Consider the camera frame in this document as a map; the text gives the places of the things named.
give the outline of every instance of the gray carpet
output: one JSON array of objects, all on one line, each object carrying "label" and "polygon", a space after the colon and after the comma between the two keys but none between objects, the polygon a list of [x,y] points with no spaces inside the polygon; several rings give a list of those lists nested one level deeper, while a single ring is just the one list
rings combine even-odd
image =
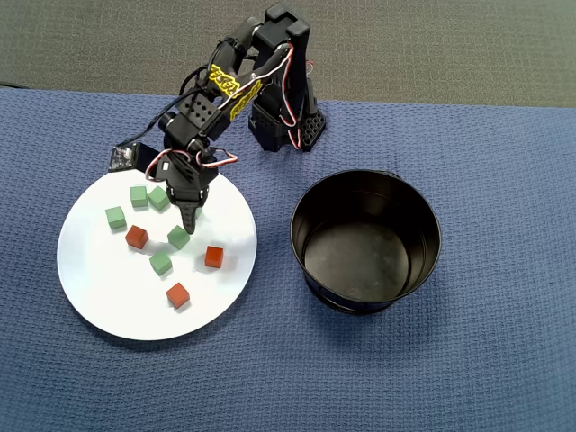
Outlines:
[{"label": "gray carpet", "polygon": [[[174,94],[274,0],[0,0],[0,80]],[[576,106],[574,0],[298,0],[320,99]]]}]

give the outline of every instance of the black metal pot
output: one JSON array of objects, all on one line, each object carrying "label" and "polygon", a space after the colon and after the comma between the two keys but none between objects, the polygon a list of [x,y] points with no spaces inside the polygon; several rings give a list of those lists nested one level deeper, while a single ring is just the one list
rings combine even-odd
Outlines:
[{"label": "black metal pot", "polygon": [[437,217],[397,175],[331,175],[296,205],[291,240],[312,291],[340,311],[381,311],[413,293],[440,255]]}]

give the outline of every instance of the red cube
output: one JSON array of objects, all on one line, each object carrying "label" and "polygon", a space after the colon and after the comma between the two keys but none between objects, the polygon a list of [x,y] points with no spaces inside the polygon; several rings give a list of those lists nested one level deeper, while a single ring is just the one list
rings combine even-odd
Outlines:
[{"label": "red cube", "polygon": [[190,293],[182,286],[181,283],[174,285],[166,292],[166,294],[168,299],[177,309],[190,300]]},{"label": "red cube", "polygon": [[126,234],[126,242],[135,248],[142,249],[148,241],[148,233],[145,229],[138,228],[136,225],[132,225],[128,234]]},{"label": "red cube", "polygon": [[206,258],[204,263],[207,267],[222,267],[222,260],[224,259],[224,249],[222,247],[208,246],[206,250]]}]

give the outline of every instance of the wooden block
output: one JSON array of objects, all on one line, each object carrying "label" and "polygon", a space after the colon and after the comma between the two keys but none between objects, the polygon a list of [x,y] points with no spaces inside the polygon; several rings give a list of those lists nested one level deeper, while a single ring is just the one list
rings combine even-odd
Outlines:
[{"label": "wooden block", "polygon": [[113,207],[106,210],[106,218],[108,219],[108,225],[110,225],[110,228],[113,230],[126,226],[126,218],[124,217],[122,207]]},{"label": "wooden block", "polygon": [[222,247],[208,246],[206,249],[206,258],[204,263],[207,267],[222,267],[222,260],[224,259],[224,249]]},{"label": "wooden block", "polygon": [[190,241],[190,234],[188,234],[184,228],[176,225],[168,233],[168,243],[177,249],[182,249],[186,243]]},{"label": "wooden block", "polygon": [[133,186],[130,188],[130,201],[132,207],[148,207],[148,194],[146,186]]},{"label": "wooden block", "polygon": [[181,283],[177,283],[172,288],[170,288],[166,292],[166,295],[177,309],[190,300],[190,293],[182,286]]},{"label": "wooden block", "polygon": [[154,190],[148,194],[148,198],[152,205],[159,210],[163,210],[170,204],[170,199],[168,195],[166,195],[166,191],[160,186],[155,187]]},{"label": "wooden block", "polygon": [[172,261],[166,252],[159,252],[152,256],[150,258],[150,263],[158,276],[163,275],[172,268]]},{"label": "wooden block", "polygon": [[132,225],[128,234],[126,234],[126,242],[130,246],[134,246],[138,249],[143,249],[148,241],[148,233],[145,229],[139,228],[136,225]]}]

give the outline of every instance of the blue tablecloth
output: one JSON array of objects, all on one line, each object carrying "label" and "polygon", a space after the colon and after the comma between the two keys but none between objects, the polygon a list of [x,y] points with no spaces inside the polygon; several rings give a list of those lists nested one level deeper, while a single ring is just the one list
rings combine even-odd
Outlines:
[{"label": "blue tablecloth", "polygon": [[[205,328],[140,343],[75,312],[56,246],[169,99],[0,91],[0,430],[575,430],[576,110],[325,102],[310,154],[262,151],[244,112],[218,144],[256,219],[251,280]],[[289,238],[306,188],[359,167],[417,187],[444,240],[428,282],[367,317],[313,297]]]}]

